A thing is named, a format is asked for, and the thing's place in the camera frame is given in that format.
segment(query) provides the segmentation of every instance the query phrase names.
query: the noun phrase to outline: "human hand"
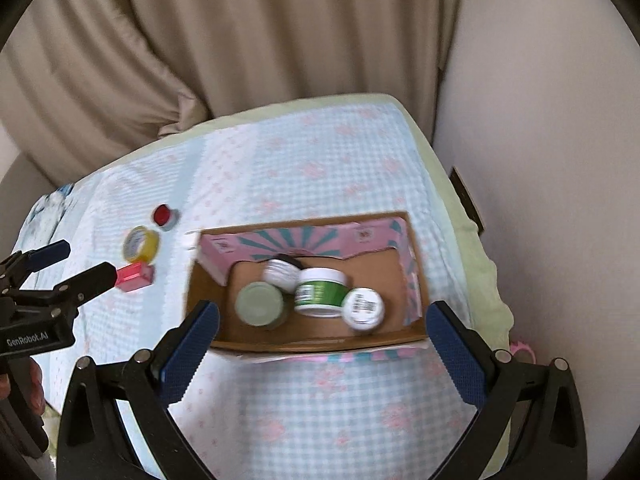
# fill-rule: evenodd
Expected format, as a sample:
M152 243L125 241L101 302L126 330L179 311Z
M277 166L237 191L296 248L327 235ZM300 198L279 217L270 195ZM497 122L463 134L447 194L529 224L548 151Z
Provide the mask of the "human hand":
M46 406L44 389L42 388L42 370L37 362L29 358L29 375L31 377L31 397L28 399L33 413L42 416ZM11 384L7 374L0 375L0 400L6 399L11 393Z

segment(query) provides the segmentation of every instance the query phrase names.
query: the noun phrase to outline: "green label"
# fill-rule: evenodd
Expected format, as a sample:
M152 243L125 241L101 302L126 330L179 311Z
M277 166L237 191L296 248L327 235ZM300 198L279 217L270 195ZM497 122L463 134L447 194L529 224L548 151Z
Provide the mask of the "green label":
M342 306L347 287L334 282L305 282L296 290L296 305Z

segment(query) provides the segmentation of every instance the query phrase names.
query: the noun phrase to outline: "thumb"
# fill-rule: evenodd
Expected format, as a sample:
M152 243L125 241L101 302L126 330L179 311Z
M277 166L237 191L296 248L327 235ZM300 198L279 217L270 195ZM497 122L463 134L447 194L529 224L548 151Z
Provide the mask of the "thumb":
M7 374L0 375L0 400L6 399L11 393L11 384Z

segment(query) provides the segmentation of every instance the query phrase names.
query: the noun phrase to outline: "blue and white cloth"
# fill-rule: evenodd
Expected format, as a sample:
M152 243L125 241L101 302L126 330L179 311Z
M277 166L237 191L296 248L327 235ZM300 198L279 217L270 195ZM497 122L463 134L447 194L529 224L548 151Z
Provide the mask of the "blue and white cloth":
M94 174L68 200L50 241L68 240L71 256L43 270L38 288L102 261L125 265L124 237L149 224L159 203L181 217L162 234L153 286L91 301L76 320L76 345L38 358L57 409L80 356L125 360L180 323L194 257L184 237L201 228L406 210L430 300L446 300L470 323L452 225L393 104L319 108L216 130ZM32 242L22 236L17 248ZM474 413L442 371L433 351L344 364L240 364L208 354L170 411L221 479L428 478ZM131 428L143 464L160 476Z

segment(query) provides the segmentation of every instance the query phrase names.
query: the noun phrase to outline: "tape roll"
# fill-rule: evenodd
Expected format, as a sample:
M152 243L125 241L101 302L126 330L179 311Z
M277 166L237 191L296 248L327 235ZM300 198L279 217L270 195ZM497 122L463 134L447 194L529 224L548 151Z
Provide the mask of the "tape roll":
M158 254L160 237L157 232L139 225L134 227L124 240L122 256L130 264L151 263Z

